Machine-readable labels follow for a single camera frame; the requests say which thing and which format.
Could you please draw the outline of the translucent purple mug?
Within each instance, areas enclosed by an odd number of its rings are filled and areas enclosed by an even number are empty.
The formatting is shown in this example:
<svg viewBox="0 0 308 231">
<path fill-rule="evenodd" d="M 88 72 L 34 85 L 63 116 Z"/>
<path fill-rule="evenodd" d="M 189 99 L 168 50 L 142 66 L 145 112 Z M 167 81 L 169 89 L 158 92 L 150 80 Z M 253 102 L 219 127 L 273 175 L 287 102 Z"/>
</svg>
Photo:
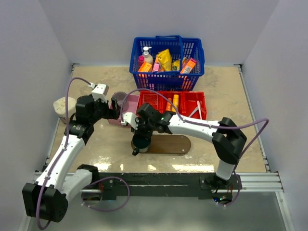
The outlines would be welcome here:
<svg viewBox="0 0 308 231">
<path fill-rule="evenodd" d="M 120 109 L 124 103 L 124 98 L 127 96 L 127 94 L 125 92 L 122 92 L 122 91 L 118 91 L 118 92 L 115 92 L 111 99 L 115 99 L 116 100 L 116 103 L 117 103 L 117 106 L 116 106 L 116 109 L 117 111 L 120 113 Z"/>
</svg>

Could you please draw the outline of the clear acrylic toothbrush holder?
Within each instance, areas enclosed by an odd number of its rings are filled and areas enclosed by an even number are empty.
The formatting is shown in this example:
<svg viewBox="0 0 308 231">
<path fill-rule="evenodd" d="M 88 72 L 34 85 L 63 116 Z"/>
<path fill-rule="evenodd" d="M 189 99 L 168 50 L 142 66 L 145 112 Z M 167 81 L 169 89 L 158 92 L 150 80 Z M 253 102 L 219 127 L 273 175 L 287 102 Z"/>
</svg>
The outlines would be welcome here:
<svg viewBox="0 0 308 231">
<path fill-rule="evenodd" d="M 142 104 L 148 103 L 150 104 L 154 109 L 158 109 L 158 95 L 155 93 L 145 93 L 142 95 Z"/>
</svg>

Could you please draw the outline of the dark green mug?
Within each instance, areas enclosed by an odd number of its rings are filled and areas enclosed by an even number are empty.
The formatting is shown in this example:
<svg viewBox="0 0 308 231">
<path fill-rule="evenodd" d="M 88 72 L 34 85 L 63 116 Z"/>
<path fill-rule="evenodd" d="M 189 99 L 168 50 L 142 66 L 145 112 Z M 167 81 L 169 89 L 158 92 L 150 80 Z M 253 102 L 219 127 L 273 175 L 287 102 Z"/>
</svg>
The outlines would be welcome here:
<svg viewBox="0 0 308 231">
<path fill-rule="evenodd" d="M 132 155 L 136 156 L 139 153 L 145 153 L 148 151 L 150 144 L 151 144 L 151 139 L 135 134 L 132 138 L 131 144 L 133 148 Z"/>
</svg>

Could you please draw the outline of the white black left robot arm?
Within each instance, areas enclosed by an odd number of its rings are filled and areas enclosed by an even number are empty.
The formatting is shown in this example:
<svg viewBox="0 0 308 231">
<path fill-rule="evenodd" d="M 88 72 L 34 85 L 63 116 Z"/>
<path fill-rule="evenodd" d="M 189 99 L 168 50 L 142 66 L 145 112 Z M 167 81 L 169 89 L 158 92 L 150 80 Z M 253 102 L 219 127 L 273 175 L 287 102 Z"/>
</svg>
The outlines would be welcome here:
<svg viewBox="0 0 308 231">
<path fill-rule="evenodd" d="M 101 119 L 118 119 L 120 106 L 111 101 L 95 99 L 92 95 L 77 99 L 76 111 L 68 122 L 63 140 L 43 173 L 34 183 L 26 183 L 22 190 L 26 214 L 47 221 L 60 222 L 68 204 L 84 186 L 96 188 L 100 183 L 98 169 L 81 165 L 73 179 L 66 175 L 78 154 L 94 132 L 94 124 Z"/>
</svg>

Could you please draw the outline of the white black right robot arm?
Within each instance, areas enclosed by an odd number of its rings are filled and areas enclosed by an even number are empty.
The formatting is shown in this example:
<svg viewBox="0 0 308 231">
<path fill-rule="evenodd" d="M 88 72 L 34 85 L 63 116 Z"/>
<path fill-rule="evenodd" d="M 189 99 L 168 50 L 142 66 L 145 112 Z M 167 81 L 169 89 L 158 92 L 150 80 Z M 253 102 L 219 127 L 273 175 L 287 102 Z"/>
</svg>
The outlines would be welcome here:
<svg viewBox="0 0 308 231">
<path fill-rule="evenodd" d="M 154 131 L 158 133 L 188 135 L 213 144 L 219 157 L 214 183 L 220 189 L 231 184 L 231 175 L 242 156 L 247 137 L 227 117 L 220 121 L 207 121 L 182 116 L 177 112 L 160 113 L 144 103 L 137 113 L 124 113 L 123 122 L 132 127 L 135 135 L 149 140 Z"/>
</svg>

